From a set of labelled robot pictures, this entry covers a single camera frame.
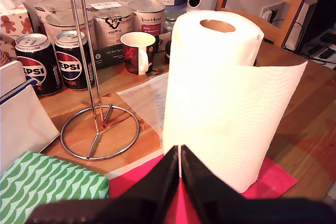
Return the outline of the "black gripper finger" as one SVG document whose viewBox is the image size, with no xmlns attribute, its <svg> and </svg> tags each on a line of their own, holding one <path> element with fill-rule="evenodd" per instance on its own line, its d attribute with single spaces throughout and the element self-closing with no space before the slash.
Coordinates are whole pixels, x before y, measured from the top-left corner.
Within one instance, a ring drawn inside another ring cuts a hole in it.
<svg viewBox="0 0 336 224">
<path fill-rule="evenodd" d="M 181 147 L 182 180 L 202 223 L 246 223 L 245 198 L 216 177 L 186 146 Z"/>
<path fill-rule="evenodd" d="M 113 203 L 114 222 L 162 222 L 179 184 L 178 147 Z"/>
</svg>

